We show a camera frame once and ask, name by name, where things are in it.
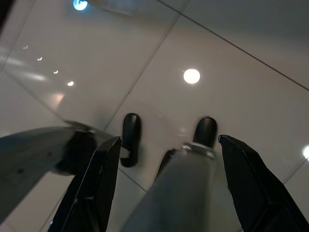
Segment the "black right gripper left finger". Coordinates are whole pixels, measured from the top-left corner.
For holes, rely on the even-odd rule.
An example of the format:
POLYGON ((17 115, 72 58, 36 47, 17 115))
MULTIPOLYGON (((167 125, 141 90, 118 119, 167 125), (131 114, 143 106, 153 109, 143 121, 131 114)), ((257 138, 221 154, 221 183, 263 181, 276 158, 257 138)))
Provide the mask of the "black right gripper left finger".
POLYGON ((48 230, 104 232, 115 192, 121 137, 103 142, 71 181, 48 230))

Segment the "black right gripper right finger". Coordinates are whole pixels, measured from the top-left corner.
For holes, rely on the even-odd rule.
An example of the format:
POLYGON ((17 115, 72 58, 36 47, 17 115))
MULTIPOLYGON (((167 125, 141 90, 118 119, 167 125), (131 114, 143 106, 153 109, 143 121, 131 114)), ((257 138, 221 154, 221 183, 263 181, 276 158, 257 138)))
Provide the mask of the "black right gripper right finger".
POLYGON ((307 232, 309 224, 283 183, 246 143, 220 135, 225 175, 245 232, 307 232))

